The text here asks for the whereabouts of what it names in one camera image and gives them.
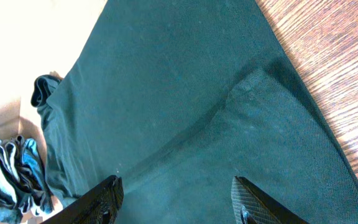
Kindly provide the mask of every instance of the black folded garment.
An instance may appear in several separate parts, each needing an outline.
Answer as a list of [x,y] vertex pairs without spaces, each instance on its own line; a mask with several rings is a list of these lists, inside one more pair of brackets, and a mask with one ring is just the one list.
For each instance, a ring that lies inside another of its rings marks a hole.
[[32,104],[64,206],[115,174],[117,223],[234,223],[237,175],[307,222],[358,223],[358,180],[254,1],[108,1]]

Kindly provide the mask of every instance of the wood grain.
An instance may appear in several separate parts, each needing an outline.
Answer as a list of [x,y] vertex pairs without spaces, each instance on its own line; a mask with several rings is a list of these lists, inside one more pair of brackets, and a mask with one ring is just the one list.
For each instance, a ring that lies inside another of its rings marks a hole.
[[257,4],[358,178],[358,1]]

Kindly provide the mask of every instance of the wooden surface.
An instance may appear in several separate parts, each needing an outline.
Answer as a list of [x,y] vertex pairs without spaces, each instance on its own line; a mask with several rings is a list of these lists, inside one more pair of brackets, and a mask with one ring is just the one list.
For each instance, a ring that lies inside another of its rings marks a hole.
[[358,1],[257,3],[358,178]]

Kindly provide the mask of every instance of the teal cloth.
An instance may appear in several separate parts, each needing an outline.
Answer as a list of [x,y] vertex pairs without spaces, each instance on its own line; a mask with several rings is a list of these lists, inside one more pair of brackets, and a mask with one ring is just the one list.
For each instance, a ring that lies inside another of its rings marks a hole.
[[308,222],[358,223],[358,180],[253,1],[108,1],[32,104],[64,206],[115,174],[117,223],[234,223],[238,175]]

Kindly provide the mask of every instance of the dark green fabric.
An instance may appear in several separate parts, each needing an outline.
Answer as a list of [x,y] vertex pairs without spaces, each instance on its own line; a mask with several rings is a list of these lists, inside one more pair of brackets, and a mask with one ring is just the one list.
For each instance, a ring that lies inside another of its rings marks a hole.
[[117,223],[234,223],[238,175],[308,222],[358,223],[358,181],[251,0],[108,1],[59,82],[32,104],[64,205],[115,174]]

